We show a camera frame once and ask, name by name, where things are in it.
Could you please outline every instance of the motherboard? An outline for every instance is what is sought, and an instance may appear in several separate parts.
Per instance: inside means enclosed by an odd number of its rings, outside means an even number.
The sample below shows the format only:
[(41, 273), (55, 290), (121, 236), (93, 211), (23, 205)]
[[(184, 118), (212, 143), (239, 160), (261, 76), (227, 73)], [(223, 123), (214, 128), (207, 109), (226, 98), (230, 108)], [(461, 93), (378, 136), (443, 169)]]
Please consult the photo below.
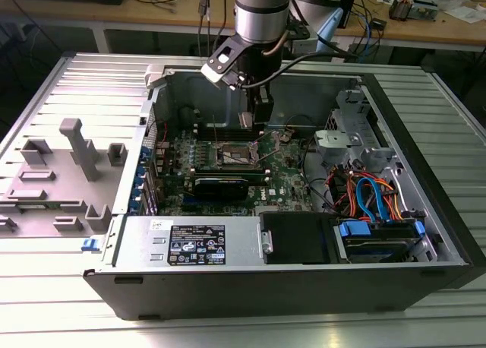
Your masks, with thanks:
[(312, 211), (301, 153), (300, 140), (284, 130), (253, 137), (216, 129), (206, 136), (181, 131), (156, 146), (159, 215)]

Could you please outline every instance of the circuit board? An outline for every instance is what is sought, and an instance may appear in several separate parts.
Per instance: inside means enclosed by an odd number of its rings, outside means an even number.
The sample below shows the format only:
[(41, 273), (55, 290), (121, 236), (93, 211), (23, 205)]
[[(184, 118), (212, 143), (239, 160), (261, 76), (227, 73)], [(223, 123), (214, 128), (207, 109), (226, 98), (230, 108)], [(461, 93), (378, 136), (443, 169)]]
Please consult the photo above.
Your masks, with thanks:
[[(165, 168), (159, 168), (160, 215), (251, 216), (264, 211), (312, 211), (311, 196), (301, 175), (298, 140), (279, 142), (283, 131), (258, 141), (199, 141), (183, 131), (165, 145)], [(205, 201), (194, 197), (194, 180), (244, 179), (244, 200)]]

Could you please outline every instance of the wooden workbench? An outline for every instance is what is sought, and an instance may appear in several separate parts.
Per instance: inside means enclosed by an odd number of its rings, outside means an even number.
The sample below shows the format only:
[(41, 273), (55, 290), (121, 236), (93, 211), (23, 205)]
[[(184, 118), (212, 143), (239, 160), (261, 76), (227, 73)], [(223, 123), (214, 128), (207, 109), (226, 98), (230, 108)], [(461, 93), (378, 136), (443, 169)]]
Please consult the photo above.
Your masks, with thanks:
[[(199, 24), (199, 0), (177, 1), (175, 14), (135, 0), (125, 0), (119, 6), (40, 0), (17, 1), (40, 24), (91, 28), (100, 52), (109, 51), (109, 45), (104, 37), (106, 29), (195, 33)], [(222, 2), (223, 0), (211, 0), (212, 33), (222, 24)], [(235, 0), (228, 0), (225, 33), (231, 33), (234, 27), (234, 3)], [(481, 50), (486, 45), (486, 21), (467, 24), (443, 12), (438, 14), (436, 21), (392, 21), (388, 18), (389, 5), (377, 5), (376, 0), (364, 0), (364, 3), (375, 17), (388, 22), (383, 36), (384, 45), (429, 48), (436, 46), (438, 49), (463, 50)], [(11, 0), (0, 0), (0, 21), (28, 22)], [(354, 15), (346, 29), (336, 31), (338, 39), (340, 36), (359, 38), (361, 35), (363, 29)]]

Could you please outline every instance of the blue cable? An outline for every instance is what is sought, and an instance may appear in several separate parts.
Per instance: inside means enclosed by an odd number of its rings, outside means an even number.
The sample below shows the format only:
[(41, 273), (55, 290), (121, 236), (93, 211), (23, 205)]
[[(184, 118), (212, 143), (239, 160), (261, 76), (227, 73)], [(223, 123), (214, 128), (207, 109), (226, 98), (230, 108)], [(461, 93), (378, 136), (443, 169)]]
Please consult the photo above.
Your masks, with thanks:
[(358, 59), (358, 63), (361, 63), (363, 61), (363, 58), (366, 57), (368, 55), (368, 47), (370, 46), (370, 40), (371, 40), (371, 29), (370, 29), (370, 23), (368, 23), (368, 20), (366, 20), (366, 17), (361, 15), (361, 14), (358, 14), (358, 13), (355, 13), (356, 16), (358, 16), (359, 18), (361, 18), (364, 23), (366, 24), (366, 44), (364, 45), (364, 55), (360, 55), (359, 59)]
[(356, 185), (356, 200), (358, 201), (359, 207), (363, 210), (365, 214), (367, 214), (370, 217), (371, 222), (374, 223), (376, 221), (376, 218), (374, 217), (373, 213), (366, 208), (365, 203), (363, 202), (362, 199), (363, 196), (361, 194), (361, 187), (363, 183), (366, 181), (371, 183), (371, 186), (373, 187), (374, 193), (377, 197), (378, 212), (380, 213), (381, 219), (389, 220), (390, 217), (388, 216), (387, 208), (383, 205), (383, 199), (381, 198), (380, 186), (373, 179), (370, 179), (369, 177), (363, 177), (362, 179), (359, 180), (358, 184)]

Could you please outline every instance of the power supply label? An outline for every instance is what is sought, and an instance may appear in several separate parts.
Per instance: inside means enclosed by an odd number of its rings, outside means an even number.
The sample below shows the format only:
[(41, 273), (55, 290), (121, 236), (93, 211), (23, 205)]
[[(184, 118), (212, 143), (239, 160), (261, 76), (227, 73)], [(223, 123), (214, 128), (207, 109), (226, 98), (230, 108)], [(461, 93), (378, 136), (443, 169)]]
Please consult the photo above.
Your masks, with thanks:
[(171, 266), (225, 264), (225, 226), (173, 225), (168, 260)]

